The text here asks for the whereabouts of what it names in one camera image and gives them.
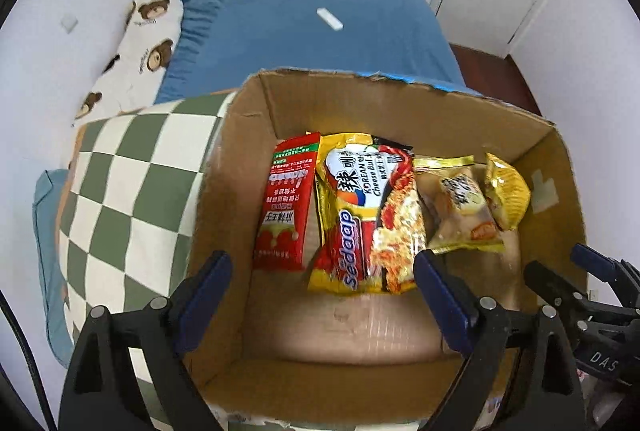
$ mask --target metal screw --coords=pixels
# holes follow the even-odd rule
[[[94,319],[102,317],[104,315],[104,306],[94,306],[89,312],[89,315]]]
[[[542,313],[547,316],[549,319],[553,319],[554,317],[556,317],[556,314],[558,312],[556,312],[556,309],[553,308],[553,306],[549,306],[549,305],[544,305],[542,307]]]
[[[169,301],[167,300],[166,297],[156,297],[154,299],[151,299],[151,302],[149,303],[151,305],[151,308],[153,308],[153,310],[161,310],[163,309],[167,303]]]
[[[493,310],[497,305],[498,303],[496,303],[495,299],[491,297],[485,296],[480,300],[480,306],[485,310]]]

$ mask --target dark red floor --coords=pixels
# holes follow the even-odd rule
[[[538,104],[510,56],[500,59],[457,45],[451,45],[451,49],[469,88],[540,114]]]

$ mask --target teal fabric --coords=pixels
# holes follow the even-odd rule
[[[68,171],[45,171],[36,182],[33,194],[33,232],[40,265],[40,289],[44,302],[47,340],[53,355],[62,366],[71,360],[73,344],[65,323],[66,281],[60,271],[56,249],[56,214]]]

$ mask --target cardboard box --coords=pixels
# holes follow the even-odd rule
[[[451,356],[375,366],[303,363],[250,353],[252,343],[242,336],[247,299],[261,291],[264,279],[252,281],[252,251],[271,155],[278,140],[305,131],[368,132],[414,146],[417,154],[474,154],[483,161],[484,153],[491,152],[505,159],[533,194],[519,227],[521,267],[537,259],[586,289],[586,273],[569,260],[572,246],[584,242],[574,176],[551,123],[492,99],[392,78],[262,72],[244,84],[228,109],[198,206],[190,272],[214,249],[226,250],[234,262],[230,287],[199,348],[186,360],[206,400],[227,411],[284,421],[410,421],[433,413],[460,367],[460,358]],[[473,280],[476,270],[468,263],[455,267]],[[487,266],[485,276],[494,277],[499,267]],[[273,281],[268,287],[276,292]],[[535,311],[536,296],[524,286],[522,275],[513,282],[517,304]],[[300,299],[284,296],[279,302],[299,308],[304,320]],[[251,338],[260,339],[260,333]],[[503,360],[494,385],[498,392],[504,390],[512,360],[510,354]]]

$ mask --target blue bed sheet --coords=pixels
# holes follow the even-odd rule
[[[182,0],[156,104],[240,86],[279,67],[411,75],[469,91],[425,0]],[[343,24],[333,30],[316,13]]]

